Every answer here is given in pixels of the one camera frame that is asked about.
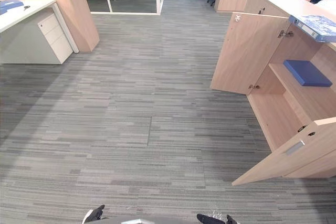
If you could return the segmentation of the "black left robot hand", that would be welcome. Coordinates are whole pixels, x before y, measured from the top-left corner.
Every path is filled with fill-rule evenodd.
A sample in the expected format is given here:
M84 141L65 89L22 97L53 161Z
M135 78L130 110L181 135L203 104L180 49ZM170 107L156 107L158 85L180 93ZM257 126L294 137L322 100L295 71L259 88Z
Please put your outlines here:
M84 216L84 218L82 220L82 224L84 224L86 222L92 222L92 221L100 220L101 216L103 214L104 208L105 208L105 205L101 205L96 209L90 209L86 213L86 215Z

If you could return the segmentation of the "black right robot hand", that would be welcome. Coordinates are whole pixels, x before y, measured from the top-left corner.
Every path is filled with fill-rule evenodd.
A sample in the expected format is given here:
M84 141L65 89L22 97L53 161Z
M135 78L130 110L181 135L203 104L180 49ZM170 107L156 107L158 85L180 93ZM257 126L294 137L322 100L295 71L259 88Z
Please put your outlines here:
M226 221L203 214L197 214L196 217L199 222L204 224L239 224L239 222L230 215L226 216Z

